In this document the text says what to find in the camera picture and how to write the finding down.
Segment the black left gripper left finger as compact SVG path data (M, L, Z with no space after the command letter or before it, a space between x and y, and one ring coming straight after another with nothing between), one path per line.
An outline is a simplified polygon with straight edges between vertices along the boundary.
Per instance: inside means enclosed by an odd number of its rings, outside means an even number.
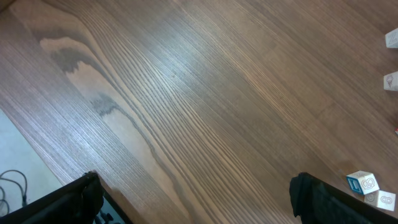
M93 223L103 206L103 188L96 172L73 182L1 218L1 224Z

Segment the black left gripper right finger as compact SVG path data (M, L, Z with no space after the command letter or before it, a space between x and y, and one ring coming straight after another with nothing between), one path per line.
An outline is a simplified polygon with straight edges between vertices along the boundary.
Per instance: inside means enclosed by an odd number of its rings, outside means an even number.
M290 181L290 202L303 224L397 224L397 218L302 172Z

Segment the wooden block blue side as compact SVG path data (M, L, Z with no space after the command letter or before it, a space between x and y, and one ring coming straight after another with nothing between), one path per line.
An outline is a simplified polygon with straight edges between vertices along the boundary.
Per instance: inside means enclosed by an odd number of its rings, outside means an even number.
M374 174L370 172L359 170L347 175L346 180L350 189L360 195L370 194L380 189Z

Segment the wooden block red U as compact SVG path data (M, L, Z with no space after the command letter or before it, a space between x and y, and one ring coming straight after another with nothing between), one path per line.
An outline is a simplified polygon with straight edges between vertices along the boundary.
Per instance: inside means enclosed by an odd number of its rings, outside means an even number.
M377 190L364 196L364 202L388 211L395 210L396 194Z

